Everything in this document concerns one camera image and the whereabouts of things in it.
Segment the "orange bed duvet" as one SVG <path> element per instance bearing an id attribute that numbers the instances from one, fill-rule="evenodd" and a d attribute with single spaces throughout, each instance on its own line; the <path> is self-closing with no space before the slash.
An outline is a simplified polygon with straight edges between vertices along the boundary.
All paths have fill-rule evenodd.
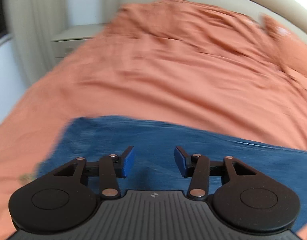
<path id="1" fill-rule="evenodd" d="M 0 124 L 0 239 L 21 176 L 81 116 L 122 115 L 307 150 L 307 80 L 246 15 L 185 0 L 123 5 Z"/>

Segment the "beige pleated curtain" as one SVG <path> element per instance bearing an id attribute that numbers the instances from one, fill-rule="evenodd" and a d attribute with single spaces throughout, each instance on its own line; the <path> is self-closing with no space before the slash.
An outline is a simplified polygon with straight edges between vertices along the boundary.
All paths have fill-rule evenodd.
<path id="1" fill-rule="evenodd" d="M 67 0 L 3 0 L 8 31 L 26 84 L 56 65 L 53 38 L 68 28 Z"/>

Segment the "beige left nightstand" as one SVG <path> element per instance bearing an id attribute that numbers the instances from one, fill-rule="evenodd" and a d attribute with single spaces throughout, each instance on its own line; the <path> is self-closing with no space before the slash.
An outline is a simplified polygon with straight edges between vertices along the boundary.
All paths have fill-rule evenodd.
<path id="1" fill-rule="evenodd" d="M 55 35 L 51 40 L 55 58 L 66 57 L 86 40 L 101 32 L 104 26 L 104 24 L 76 25 Z"/>

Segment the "orange pillow right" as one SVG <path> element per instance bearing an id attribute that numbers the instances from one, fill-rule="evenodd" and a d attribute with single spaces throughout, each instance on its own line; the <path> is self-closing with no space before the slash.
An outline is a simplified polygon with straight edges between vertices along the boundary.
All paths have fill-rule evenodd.
<path id="1" fill-rule="evenodd" d="M 263 15 L 262 21 L 268 35 L 273 38 L 282 66 L 294 77 L 307 80 L 307 44 L 274 18 Z"/>

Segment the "blue denim jeans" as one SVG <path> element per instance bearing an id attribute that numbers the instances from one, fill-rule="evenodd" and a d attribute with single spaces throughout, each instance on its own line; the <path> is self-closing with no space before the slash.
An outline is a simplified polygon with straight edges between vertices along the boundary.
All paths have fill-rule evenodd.
<path id="1" fill-rule="evenodd" d="M 135 162 L 126 179 L 126 190 L 186 190 L 174 149 L 222 160 L 231 155 L 288 186 L 300 198 L 301 211 L 294 230 L 307 239 L 307 151 L 249 141 L 167 122 L 136 120 L 122 116 L 77 118 L 64 126 L 51 155 L 38 168 L 38 177 L 76 157 L 97 161 L 107 154 L 135 149 Z"/>

